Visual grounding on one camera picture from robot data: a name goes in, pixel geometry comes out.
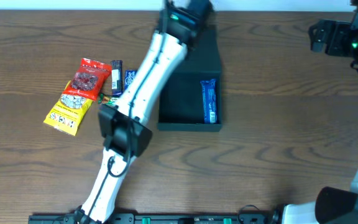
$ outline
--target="table surface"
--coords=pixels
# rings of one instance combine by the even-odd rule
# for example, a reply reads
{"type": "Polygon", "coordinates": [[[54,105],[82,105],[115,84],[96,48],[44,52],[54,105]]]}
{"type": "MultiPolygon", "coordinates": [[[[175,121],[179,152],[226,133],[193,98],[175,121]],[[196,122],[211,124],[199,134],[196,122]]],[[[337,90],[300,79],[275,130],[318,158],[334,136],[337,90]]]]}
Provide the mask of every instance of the table surface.
{"type": "MultiPolygon", "coordinates": [[[[0,11],[0,223],[66,213],[88,197],[102,141],[93,103],[75,137],[43,124],[82,57],[138,68],[156,12],[0,11]]],[[[220,12],[219,133],[160,132],[131,167],[117,208],[236,213],[348,189],[358,166],[358,77],[309,50],[318,19],[352,14],[220,12]]],[[[110,80],[104,86],[108,92],[110,80]]]]}

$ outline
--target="black tray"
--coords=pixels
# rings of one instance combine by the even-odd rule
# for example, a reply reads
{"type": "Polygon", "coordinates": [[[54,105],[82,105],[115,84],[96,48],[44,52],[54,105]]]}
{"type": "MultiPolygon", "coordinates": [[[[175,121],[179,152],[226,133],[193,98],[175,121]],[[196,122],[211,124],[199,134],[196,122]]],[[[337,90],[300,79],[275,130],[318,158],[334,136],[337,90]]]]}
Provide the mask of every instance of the black tray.
{"type": "Polygon", "coordinates": [[[161,131],[220,131],[222,128],[222,66],[216,43],[216,28],[200,37],[195,50],[172,73],[160,95],[157,128],[161,131]],[[215,124],[204,124],[200,81],[216,79],[215,124]]]}

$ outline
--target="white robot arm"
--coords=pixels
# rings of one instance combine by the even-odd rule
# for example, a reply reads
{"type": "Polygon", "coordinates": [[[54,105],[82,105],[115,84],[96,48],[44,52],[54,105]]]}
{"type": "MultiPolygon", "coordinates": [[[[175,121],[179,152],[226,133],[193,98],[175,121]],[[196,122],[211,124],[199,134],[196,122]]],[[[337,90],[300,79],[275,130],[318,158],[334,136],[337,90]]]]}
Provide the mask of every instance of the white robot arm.
{"type": "MultiPolygon", "coordinates": [[[[358,64],[358,1],[352,2],[357,11],[352,23],[321,20],[309,31],[311,49],[326,54],[352,57],[351,67],[358,64]]],[[[283,224],[358,223],[358,170],[350,192],[329,187],[318,195],[317,201],[302,205],[287,205],[282,214],[283,224]]]]}
{"type": "Polygon", "coordinates": [[[151,131],[145,125],[153,105],[174,69],[185,59],[188,45],[203,30],[210,12],[209,0],[191,1],[186,9],[167,3],[134,81],[116,101],[115,108],[105,106],[99,113],[106,138],[103,161],[91,194],[75,211],[78,223],[104,223],[112,214],[127,168],[151,139],[151,131]],[[129,126],[134,133],[128,132],[129,126]]]}

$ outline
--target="blue candy bar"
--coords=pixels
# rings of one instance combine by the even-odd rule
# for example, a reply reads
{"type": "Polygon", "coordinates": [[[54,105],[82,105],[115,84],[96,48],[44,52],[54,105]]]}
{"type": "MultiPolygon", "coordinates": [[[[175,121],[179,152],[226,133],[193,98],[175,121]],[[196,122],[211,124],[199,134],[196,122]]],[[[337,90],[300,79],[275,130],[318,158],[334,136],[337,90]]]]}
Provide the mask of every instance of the blue candy bar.
{"type": "Polygon", "coordinates": [[[130,84],[135,79],[137,70],[126,70],[125,71],[125,80],[124,80],[124,89],[126,90],[130,84]]]}
{"type": "Polygon", "coordinates": [[[216,79],[201,81],[200,83],[203,88],[204,122],[214,124],[216,123],[216,79]]]}

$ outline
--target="yellow snack bag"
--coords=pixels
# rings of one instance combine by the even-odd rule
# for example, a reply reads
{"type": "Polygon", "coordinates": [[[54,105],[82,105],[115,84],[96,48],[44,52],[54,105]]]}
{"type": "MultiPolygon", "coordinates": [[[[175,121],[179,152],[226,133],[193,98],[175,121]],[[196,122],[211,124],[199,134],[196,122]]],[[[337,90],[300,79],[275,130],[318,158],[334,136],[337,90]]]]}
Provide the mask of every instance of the yellow snack bag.
{"type": "Polygon", "coordinates": [[[75,136],[78,126],[91,104],[92,100],[85,97],[62,94],[45,118],[44,123],[75,136]]]}

